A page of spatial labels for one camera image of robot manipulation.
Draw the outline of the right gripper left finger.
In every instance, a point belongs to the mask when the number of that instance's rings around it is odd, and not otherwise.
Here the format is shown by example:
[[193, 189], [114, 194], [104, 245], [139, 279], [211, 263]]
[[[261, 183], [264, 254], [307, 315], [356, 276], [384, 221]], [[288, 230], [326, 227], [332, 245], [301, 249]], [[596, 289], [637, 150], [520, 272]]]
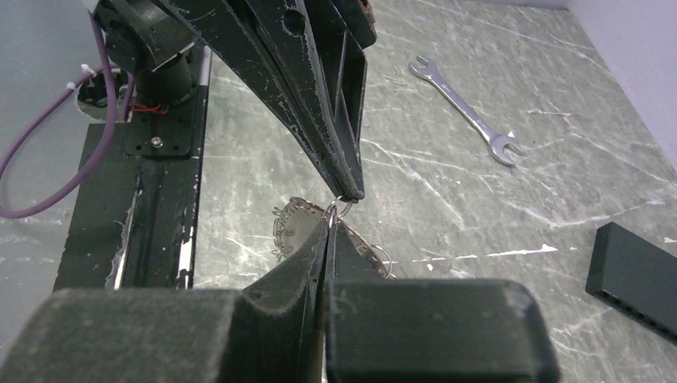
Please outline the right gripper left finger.
[[322, 220], [243, 290], [64, 289], [27, 322], [4, 382], [319, 382]]

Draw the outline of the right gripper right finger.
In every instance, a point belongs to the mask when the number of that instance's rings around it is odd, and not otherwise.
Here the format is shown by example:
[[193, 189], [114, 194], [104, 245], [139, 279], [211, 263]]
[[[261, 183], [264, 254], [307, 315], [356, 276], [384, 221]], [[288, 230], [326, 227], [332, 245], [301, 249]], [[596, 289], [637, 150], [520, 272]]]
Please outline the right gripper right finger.
[[346, 229], [324, 232], [331, 382], [558, 382], [529, 290], [495, 278], [386, 280], [356, 273]]

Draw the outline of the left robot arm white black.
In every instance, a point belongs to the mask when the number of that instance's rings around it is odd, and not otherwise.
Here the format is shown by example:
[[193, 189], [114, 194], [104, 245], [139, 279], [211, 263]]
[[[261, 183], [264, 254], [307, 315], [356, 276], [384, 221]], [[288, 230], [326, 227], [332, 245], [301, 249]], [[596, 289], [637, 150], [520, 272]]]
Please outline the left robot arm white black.
[[188, 96], [184, 52], [202, 43], [287, 128], [335, 196], [364, 197], [364, 51], [377, 39], [368, 2], [97, 1], [92, 12], [109, 56], [153, 104]]

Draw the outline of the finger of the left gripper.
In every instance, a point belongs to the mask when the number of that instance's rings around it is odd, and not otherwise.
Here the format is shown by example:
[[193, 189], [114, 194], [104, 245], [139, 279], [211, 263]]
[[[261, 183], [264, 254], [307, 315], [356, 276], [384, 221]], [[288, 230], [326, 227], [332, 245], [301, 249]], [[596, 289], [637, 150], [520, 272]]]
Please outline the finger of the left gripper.
[[318, 1], [165, 1], [163, 7], [207, 45], [283, 123], [331, 192], [365, 195], [342, 154], [319, 56]]
[[358, 139], [367, 63], [364, 49], [376, 42], [368, 1], [318, 1], [319, 56], [331, 119], [352, 174], [360, 172]]

